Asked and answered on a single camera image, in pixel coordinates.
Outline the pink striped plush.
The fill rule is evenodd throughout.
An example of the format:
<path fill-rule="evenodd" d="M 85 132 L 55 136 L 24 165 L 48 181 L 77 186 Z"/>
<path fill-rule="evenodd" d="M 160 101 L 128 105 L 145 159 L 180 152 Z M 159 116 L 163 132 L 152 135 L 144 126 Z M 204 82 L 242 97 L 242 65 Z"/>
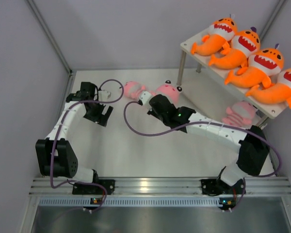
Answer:
<path fill-rule="evenodd" d="M 178 104 L 182 88 L 180 86 L 173 86 L 170 80 L 166 80 L 165 83 L 160 85 L 156 90 L 156 94 L 162 94 L 166 96 L 173 104 Z"/>
<path fill-rule="evenodd" d="M 151 95 L 156 95 L 154 91 L 149 90 L 145 85 L 140 84 L 135 81 L 128 81 L 123 86 L 124 96 L 133 100 L 138 100 L 139 96 L 144 92 L 147 91 Z"/>

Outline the orange shark plush top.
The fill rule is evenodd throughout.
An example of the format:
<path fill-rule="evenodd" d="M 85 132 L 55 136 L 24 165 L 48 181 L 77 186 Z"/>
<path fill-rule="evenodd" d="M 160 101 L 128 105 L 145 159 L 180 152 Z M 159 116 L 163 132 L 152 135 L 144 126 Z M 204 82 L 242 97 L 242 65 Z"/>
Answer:
<path fill-rule="evenodd" d="M 235 69 L 246 67 L 247 59 L 260 49 L 260 38 L 256 27 L 250 30 L 243 30 L 236 33 L 230 42 L 229 49 L 223 49 L 222 57 L 211 55 L 208 66 L 215 66 L 219 69 Z"/>

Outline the orange shark plush front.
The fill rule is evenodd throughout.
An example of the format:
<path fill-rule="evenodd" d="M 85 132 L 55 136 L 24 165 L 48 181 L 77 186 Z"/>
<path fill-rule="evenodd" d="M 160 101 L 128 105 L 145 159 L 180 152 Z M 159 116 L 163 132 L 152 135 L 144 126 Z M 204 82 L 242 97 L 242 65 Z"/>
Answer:
<path fill-rule="evenodd" d="M 273 48 L 264 48 L 248 58 L 248 66 L 236 73 L 230 71 L 225 79 L 225 85 L 231 83 L 239 88 L 251 88 L 262 84 L 264 88 L 271 86 L 271 77 L 281 72 L 284 66 L 284 56 L 277 43 Z"/>

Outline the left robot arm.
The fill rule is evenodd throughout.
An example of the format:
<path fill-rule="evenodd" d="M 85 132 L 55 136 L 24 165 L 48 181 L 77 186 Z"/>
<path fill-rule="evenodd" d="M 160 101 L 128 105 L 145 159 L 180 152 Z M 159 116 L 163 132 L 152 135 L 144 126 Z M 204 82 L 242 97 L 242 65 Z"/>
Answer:
<path fill-rule="evenodd" d="M 35 144 L 41 175 L 83 182 L 83 188 L 89 194 L 99 190 L 97 172 L 79 164 L 70 140 L 83 118 L 103 127 L 107 125 L 113 108 L 109 106 L 104 114 L 106 105 L 103 102 L 110 97 L 111 92 L 90 82 L 82 82 L 80 90 L 67 96 L 63 112 L 52 131 Z"/>

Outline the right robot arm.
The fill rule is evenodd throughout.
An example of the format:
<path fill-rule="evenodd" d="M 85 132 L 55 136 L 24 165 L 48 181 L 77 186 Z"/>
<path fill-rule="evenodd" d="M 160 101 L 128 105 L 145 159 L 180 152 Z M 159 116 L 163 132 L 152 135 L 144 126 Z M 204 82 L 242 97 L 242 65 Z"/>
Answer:
<path fill-rule="evenodd" d="M 252 125 L 245 129 L 222 124 L 189 107 L 176 107 L 162 94 L 142 94 L 139 102 L 148 109 L 149 115 L 159 119 L 165 126 L 204 136 L 238 154 L 237 160 L 223 168 L 216 181 L 221 192 L 229 192 L 238 180 L 247 175 L 258 176 L 261 173 L 270 147 L 260 127 Z"/>

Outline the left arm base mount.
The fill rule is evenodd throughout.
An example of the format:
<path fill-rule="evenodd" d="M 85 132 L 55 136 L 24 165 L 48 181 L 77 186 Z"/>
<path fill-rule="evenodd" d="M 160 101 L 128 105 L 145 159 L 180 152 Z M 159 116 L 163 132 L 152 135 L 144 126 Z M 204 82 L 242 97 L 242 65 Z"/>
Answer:
<path fill-rule="evenodd" d="M 106 189 L 107 195 L 110 195 L 115 190 L 115 180 L 102 179 L 98 184 Z M 105 191 L 94 185 L 75 183 L 72 190 L 73 195 L 105 195 Z"/>

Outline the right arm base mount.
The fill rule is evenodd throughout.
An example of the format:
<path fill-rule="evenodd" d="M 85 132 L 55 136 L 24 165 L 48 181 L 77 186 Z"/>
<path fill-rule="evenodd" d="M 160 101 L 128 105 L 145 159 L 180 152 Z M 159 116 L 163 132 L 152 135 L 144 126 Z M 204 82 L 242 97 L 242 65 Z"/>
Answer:
<path fill-rule="evenodd" d="M 238 180 L 233 186 L 229 186 L 219 179 L 202 179 L 201 189 L 202 194 L 208 196 L 240 195 L 245 193 L 243 180 Z"/>

